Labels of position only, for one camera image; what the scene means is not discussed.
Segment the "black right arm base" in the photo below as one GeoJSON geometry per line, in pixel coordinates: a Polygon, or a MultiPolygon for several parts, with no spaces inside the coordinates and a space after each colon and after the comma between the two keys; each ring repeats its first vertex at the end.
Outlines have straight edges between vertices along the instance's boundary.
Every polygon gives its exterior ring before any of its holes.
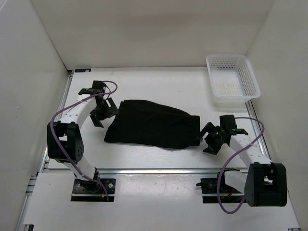
{"type": "MultiPolygon", "coordinates": [[[[201,178],[196,187],[202,191],[203,204],[217,204],[217,178],[201,178]]],[[[220,184],[220,199],[222,203],[232,204],[239,203],[243,194],[231,186],[226,185],[223,181],[220,184]]]]}

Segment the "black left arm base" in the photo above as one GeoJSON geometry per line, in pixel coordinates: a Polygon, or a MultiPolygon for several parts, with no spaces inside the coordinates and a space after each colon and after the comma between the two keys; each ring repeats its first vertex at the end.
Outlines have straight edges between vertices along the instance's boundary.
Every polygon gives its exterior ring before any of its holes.
{"type": "Polygon", "coordinates": [[[92,181],[74,180],[71,201],[73,202],[113,202],[115,199],[116,179],[100,179],[108,196],[100,184],[92,181]]]}

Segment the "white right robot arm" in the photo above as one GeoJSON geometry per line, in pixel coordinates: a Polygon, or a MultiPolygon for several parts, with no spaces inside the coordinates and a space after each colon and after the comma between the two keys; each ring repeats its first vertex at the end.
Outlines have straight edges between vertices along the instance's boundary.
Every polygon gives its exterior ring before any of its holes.
{"type": "Polygon", "coordinates": [[[196,184],[202,194],[213,195],[220,192],[223,203],[236,203],[238,194],[243,194],[244,201],[251,207],[277,206],[287,204],[287,177],[283,164],[274,163],[255,147],[248,133],[237,128],[235,123],[221,123],[214,126],[211,122],[201,130],[208,147],[205,153],[217,154],[222,145],[227,144],[248,168],[242,173],[235,168],[227,168],[217,173],[216,178],[202,178],[196,184]]]}

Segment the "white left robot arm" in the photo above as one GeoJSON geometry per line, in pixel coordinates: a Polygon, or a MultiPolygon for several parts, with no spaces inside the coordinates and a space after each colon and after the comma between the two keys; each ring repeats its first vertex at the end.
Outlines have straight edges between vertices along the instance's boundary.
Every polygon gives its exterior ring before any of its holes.
{"type": "Polygon", "coordinates": [[[97,169],[84,157],[84,144],[80,129],[89,117],[95,127],[103,128],[102,121],[115,116],[118,108],[110,95],[109,87],[83,88],[74,104],[57,112],[47,125],[48,156],[73,171],[75,177],[84,181],[84,187],[91,193],[101,187],[97,169]]]}

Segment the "black shorts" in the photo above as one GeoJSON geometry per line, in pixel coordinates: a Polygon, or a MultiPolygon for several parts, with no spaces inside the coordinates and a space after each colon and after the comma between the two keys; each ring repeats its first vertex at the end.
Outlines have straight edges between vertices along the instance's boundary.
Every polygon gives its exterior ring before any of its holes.
{"type": "Polygon", "coordinates": [[[147,100],[124,100],[104,141],[185,149],[200,144],[200,117],[147,100]]]}

